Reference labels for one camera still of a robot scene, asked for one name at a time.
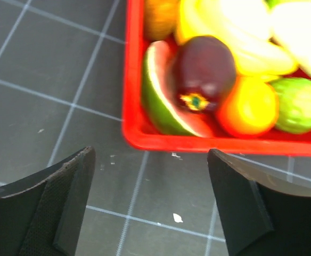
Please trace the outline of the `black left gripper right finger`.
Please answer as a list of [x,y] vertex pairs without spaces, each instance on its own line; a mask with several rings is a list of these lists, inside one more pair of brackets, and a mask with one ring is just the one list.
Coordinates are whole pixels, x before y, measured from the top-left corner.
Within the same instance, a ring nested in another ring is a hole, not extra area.
[[229,255],[311,255],[311,188],[218,149],[208,168]]

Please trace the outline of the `dark purple mangosteen toy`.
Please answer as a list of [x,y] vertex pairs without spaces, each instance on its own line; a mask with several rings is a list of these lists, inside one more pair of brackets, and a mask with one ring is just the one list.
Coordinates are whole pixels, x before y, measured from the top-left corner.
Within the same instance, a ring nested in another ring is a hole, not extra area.
[[194,36],[179,47],[172,76],[180,105],[192,112],[212,112],[236,81],[232,52],[219,39]]

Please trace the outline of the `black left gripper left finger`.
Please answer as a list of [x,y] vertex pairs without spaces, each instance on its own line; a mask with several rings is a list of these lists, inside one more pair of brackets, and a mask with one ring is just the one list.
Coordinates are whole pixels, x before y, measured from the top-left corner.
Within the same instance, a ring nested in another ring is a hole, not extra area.
[[0,255],[75,255],[95,161],[85,147],[0,186]]

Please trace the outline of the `green custard apple toy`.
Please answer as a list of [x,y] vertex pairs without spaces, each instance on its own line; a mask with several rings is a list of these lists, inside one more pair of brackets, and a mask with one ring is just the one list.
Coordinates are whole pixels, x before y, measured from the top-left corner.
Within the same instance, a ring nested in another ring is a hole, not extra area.
[[279,99],[275,128],[291,134],[311,131],[311,80],[281,78],[270,82]]

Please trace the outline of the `orange toy fruit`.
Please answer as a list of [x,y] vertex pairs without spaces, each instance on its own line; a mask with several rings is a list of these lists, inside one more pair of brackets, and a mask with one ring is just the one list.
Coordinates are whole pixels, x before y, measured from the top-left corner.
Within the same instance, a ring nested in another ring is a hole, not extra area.
[[238,138],[258,137],[272,129],[279,116],[275,90],[257,77],[239,76],[216,111],[220,126]]

